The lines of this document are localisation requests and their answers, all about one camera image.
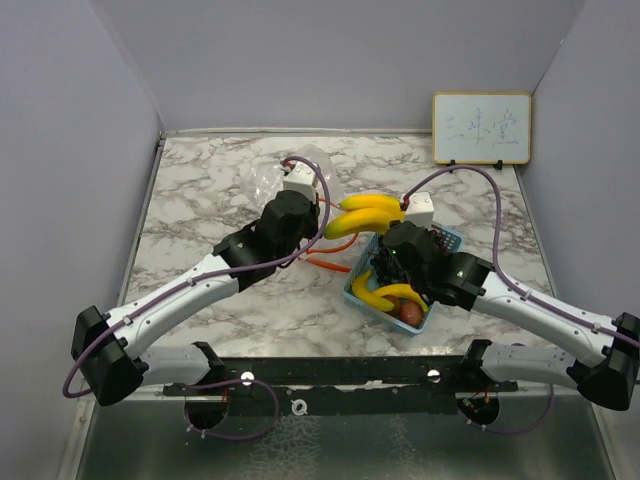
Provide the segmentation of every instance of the blue basket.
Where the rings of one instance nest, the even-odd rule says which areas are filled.
[[[462,236],[462,234],[456,232],[455,230],[442,227],[440,225],[432,225],[432,228],[436,229],[438,232],[442,234],[444,246],[446,247],[448,252],[450,253],[457,252],[462,248],[462,245],[464,243],[464,237]],[[344,296],[347,299],[347,301],[353,303],[358,308],[369,313],[372,317],[376,318],[377,320],[381,320],[391,325],[396,330],[400,330],[402,332],[409,333],[411,335],[417,335],[418,333],[422,332],[426,327],[427,320],[429,319],[429,316],[433,312],[433,307],[435,306],[435,304],[429,307],[429,311],[425,313],[420,326],[417,328],[414,328],[411,325],[407,325],[406,323],[398,320],[397,318],[394,318],[385,312],[381,312],[380,310],[373,308],[371,305],[363,302],[362,300],[357,298],[351,290],[351,284],[357,277],[365,273],[367,270],[373,269],[373,267],[371,266],[371,259],[375,256],[376,253],[378,253],[379,238],[380,238],[380,235],[377,235],[377,234],[374,235],[373,238],[371,238],[371,241],[367,245],[367,248],[364,249],[364,252],[362,252],[362,255],[360,255],[360,258],[358,258],[358,263],[356,263],[356,265],[351,269],[351,273],[349,273],[349,276],[347,277],[347,281],[344,284]],[[378,278],[374,270],[371,277],[369,277],[369,281],[367,282],[367,289],[375,290],[379,286],[380,285],[378,285]]]

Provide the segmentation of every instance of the handwriting on whiteboard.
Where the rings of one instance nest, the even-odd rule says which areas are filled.
[[[488,116],[483,116],[480,107],[476,107],[475,115],[470,118],[445,118],[446,139],[476,146],[517,145],[517,123],[518,119],[508,108],[497,120],[491,120]]]

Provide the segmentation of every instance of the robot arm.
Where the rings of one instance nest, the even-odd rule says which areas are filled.
[[[117,328],[80,367],[101,405],[116,403],[141,385],[193,385],[217,368],[216,355],[204,343],[184,348],[152,345],[201,309],[272,275],[279,259],[292,254],[302,239],[314,237],[317,181],[308,165],[297,163],[257,221],[228,235],[178,278],[104,314],[90,307],[78,315],[71,351],[76,361],[99,335]],[[269,262],[273,265],[264,268]]]
[[[499,277],[490,262],[466,252],[444,253],[427,230],[412,222],[393,225],[382,242],[407,272],[412,288],[429,302],[502,318],[557,345],[533,349],[475,341],[467,357],[491,380],[563,385],[604,407],[629,408],[640,361],[638,348],[619,337],[637,341],[640,319],[627,313],[612,319],[583,311],[508,277],[525,292],[520,295]],[[567,315],[543,308],[541,303],[595,327],[571,322]],[[621,335],[605,335],[605,329]]]

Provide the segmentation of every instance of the whiteboard wooden frame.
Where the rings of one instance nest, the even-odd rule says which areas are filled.
[[[529,92],[488,92],[488,91],[472,91],[472,92],[467,92],[467,91],[443,91],[443,92],[436,92],[433,95],[433,101],[432,101],[432,114],[431,114],[431,123],[433,125],[432,127],[432,133],[431,133],[431,156],[433,157],[433,160],[438,164],[438,165],[449,165],[451,163],[451,160],[455,160],[455,163],[460,163],[460,164],[469,164],[469,165],[495,165],[494,163],[485,163],[485,162],[476,162],[476,161],[471,161],[471,160],[465,160],[463,158],[455,158],[455,159],[448,159],[448,160],[437,160],[436,159],[436,97],[438,95],[525,95],[529,98],[529,138],[528,138],[528,142],[529,145],[527,146],[527,159],[525,161],[513,161],[513,160],[508,160],[508,159],[502,159],[502,163],[504,165],[524,165],[526,163],[529,162],[529,160],[531,160],[531,124],[533,123],[533,112],[532,112],[532,100],[531,100],[531,94]]]

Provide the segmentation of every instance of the gray floor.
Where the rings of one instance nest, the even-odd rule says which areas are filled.
[[[496,425],[524,426],[545,405],[544,397],[503,400]],[[187,433],[182,407],[125,401],[99,409],[79,478],[614,478],[591,407],[575,396],[559,397],[542,427],[516,437],[482,433],[455,415],[289,416],[261,440],[230,443]],[[247,419],[243,432],[260,420]]]

